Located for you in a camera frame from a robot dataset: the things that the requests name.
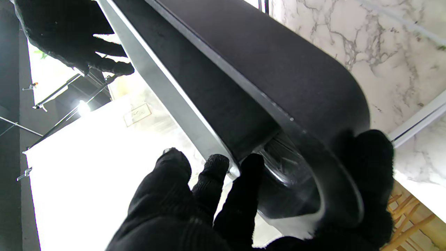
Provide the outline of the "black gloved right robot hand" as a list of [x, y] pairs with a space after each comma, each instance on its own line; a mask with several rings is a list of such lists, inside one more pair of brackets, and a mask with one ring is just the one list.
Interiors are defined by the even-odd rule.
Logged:
[[120, 44], [97, 38], [114, 33], [94, 0], [15, 0], [16, 16], [29, 42], [67, 67], [87, 75], [91, 68], [118, 76], [135, 72]]

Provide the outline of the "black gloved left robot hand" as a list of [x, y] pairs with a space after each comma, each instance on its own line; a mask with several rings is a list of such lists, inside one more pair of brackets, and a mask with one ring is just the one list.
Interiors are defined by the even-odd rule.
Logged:
[[209, 157], [190, 189], [191, 165], [169, 148], [137, 188], [128, 214], [107, 251], [378, 251], [391, 241], [387, 211], [393, 179], [394, 147], [379, 130], [368, 130], [347, 147], [347, 170], [358, 184], [364, 218], [354, 229], [320, 227], [311, 239], [284, 236], [253, 247], [252, 236], [263, 157], [251, 153], [241, 163], [222, 210], [220, 201], [229, 159]]

